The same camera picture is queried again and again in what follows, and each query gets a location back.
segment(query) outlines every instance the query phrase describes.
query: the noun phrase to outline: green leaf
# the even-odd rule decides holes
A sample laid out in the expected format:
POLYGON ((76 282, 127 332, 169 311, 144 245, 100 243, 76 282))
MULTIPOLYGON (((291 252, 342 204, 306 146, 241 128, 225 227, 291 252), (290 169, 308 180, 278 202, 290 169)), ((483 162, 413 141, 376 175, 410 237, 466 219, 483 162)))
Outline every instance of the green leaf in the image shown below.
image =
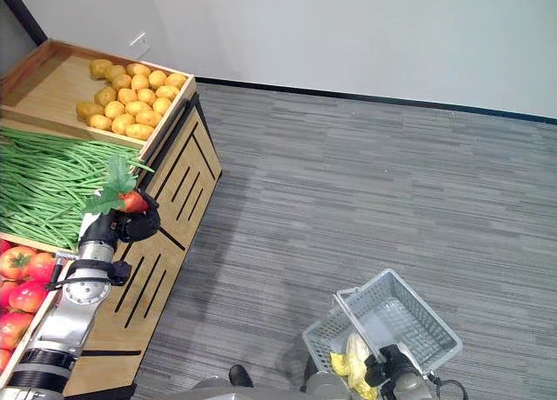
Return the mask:
POLYGON ((136 179, 130 173, 130 165, 124 157, 112 155, 109 158, 106 186, 122 194, 129 193, 136 186, 136 179))
POLYGON ((22 269, 25 265, 29 263, 31 255, 17 254, 17 257, 11 260, 11 268, 22 269))
POLYGON ((120 192, 105 185, 100 196, 94 194, 85 201, 84 213, 106 215, 111 209, 122 210, 123 208, 124 201, 120 198, 120 192))

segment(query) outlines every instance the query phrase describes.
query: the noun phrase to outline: wooden produce display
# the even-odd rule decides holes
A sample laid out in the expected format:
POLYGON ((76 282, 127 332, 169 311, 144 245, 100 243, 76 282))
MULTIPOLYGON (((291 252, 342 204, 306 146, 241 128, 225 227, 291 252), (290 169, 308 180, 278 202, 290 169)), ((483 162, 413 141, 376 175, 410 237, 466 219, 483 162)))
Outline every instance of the wooden produce display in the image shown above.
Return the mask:
MULTIPOLYGON (((119 244, 114 259, 132 265, 131 277, 124 287, 112 287, 101 305, 84 355, 66 386, 68 397, 133 383, 221 175, 193 75, 184 74, 187 79, 179 95, 147 141, 78 121, 76 103, 102 87, 89 75, 90 61, 98 58, 124 67, 136 62, 50 40, 3 80, 3 126, 127 145, 155 170, 141 171, 139 183, 160 205, 161 230, 143 242, 119 244)), ((142 64, 151 70, 178 72, 142 64)), ((0 236, 41 250, 57 249, 25 237, 0 236)))

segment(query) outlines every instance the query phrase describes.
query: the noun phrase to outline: tomato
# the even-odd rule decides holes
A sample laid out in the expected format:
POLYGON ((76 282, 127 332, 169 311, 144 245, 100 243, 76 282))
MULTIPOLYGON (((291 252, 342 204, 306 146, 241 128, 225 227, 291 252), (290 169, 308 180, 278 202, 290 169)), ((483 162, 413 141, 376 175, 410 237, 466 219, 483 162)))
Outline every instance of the tomato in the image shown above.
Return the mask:
POLYGON ((149 204, 135 190, 121 194, 120 198, 124 200, 124 213, 143 213, 149 209, 149 204))
POLYGON ((33 255, 27 264, 27 274, 41 283, 49 283, 56 259, 48 252, 33 255))
POLYGON ((4 239, 0 239, 0 255, 2 255, 9 248, 11 248, 11 243, 4 239))
POLYGON ((10 293, 19 285, 16 281, 2 281, 0 282, 0 308, 8 307, 10 302, 8 297, 10 293))
POLYGON ((21 280, 27 275, 27 264, 37 252, 26 246, 16 246, 0 255, 0 274, 9 280, 21 280))
POLYGON ((0 348, 14 350, 29 328, 33 316, 29 313, 12 312, 0 317, 0 348))
POLYGON ((44 283, 28 281, 19 284, 10 292, 10 306, 14 309, 23 310, 27 313, 37 313, 49 292, 44 283))
POLYGON ((6 365, 8 365, 10 358, 11 352, 9 352, 8 350, 0 350, 0 372, 2 372, 4 368, 6 368, 6 365))

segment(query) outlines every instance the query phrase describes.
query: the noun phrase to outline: potato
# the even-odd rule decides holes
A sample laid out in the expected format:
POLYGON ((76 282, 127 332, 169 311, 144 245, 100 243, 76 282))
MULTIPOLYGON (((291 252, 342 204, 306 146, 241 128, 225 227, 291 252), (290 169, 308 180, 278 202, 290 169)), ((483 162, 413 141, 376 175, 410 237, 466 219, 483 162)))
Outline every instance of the potato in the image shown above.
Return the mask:
POLYGON ((125 105, 125 112, 132 116, 137 116, 140 111, 152 110, 151 106, 145 102, 130 102, 125 105))
POLYGON ((130 102, 136 102, 138 95, 132 89, 120 89, 118 91, 118 101, 124 106, 130 102))
POLYGON ((149 78, 142 74, 137 74, 131 79, 131 89, 134 91, 149 88, 149 78))
POLYGON ((131 124, 125 128, 126 136, 135 137, 136 139, 141 139, 142 141, 149 139, 149 136, 153 133, 153 131, 154 129, 151 126, 139 123, 131 124))
POLYGON ((155 92, 153 90, 140 89, 138 91, 138 100, 152 106, 153 103, 155 103, 155 100, 157 100, 157 96, 155 96, 155 92))
POLYGON ((166 97, 170 101, 174 100, 180 90, 173 85, 163 85, 157 89, 157 97, 166 97))
POLYGON ((103 115, 104 108, 93 102, 79 102, 76 106, 77 118, 87 120, 91 115, 103 115))
POLYGON ((158 114, 164 115, 169 107, 171 107, 172 102, 166 97, 159 97, 153 103, 153 110, 155 110, 158 114))
POLYGON ((151 74, 151 70, 149 67, 146 67, 142 63, 129 63, 126 67, 128 70, 128 74, 132 77, 136 76, 137 74, 141 74, 142 76, 149 76, 151 74))
POLYGON ((114 117, 112 121, 112 131, 118 133, 119 135, 125 135, 125 128, 133 125, 136 122, 136 118, 129 113, 124 113, 123 115, 114 117))
POLYGON ((104 78, 107 81, 112 81, 114 77, 121 76, 122 74, 125 74, 125 68, 122 65, 112 65, 104 72, 104 78))
POLYGON ((103 115, 91 115, 87 118, 87 124, 91 128, 110 130, 112 121, 108 117, 105 117, 103 115))
POLYGON ((155 110, 144 110, 140 111, 136 116, 136 123, 146 124, 152 128, 156 128, 158 122, 160 122, 162 118, 163 117, 155 110))
POLYGON ((112 66, 108 59, 95 59, 89 63, 89 72, 92 77, 104 78, 104 73, 112 66))
POLYGON ((104 107, 106 104, 116 100, 116 90, 112 87, 104 87, 97 91, 94 98, 96 104, 100 104, 104 107))
POLYGON ((164 85, 173 85, 178 90, 180 90, 184 85, 185 80, 187 80, 187 77, 184 74, 178 74, 175 72, 173 74, 170 74, 168 78, 166 78, 164 85))
POLYGON ((113 119, 114 117, 123 115, 124 113, 124 105, 117 101, 108 103, 104 108, 104 115, 109 119, 113 119))
POLYGON ((116 91, 120 89, 129 89, 131 87, 131 77, 127 74, 120 74, 112 78, 112 88, 116 91))
POLYGON ((166 81, 166 74, 161 70, 154 70, 149 74, 149 86, 156 90, 161 85, 164 85, 166 81))

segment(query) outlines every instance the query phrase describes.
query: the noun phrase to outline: green bean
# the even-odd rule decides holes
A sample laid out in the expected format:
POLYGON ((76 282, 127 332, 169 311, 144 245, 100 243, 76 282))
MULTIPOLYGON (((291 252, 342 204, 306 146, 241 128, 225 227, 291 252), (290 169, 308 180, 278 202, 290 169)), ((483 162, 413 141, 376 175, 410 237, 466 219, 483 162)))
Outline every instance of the green bean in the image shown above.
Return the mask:
POLYGON ((102 187, 114 154, 152 171, 138 151, 114 143, 3 128, 0 143, 2 230, 74 250, 85 199, 102 187))

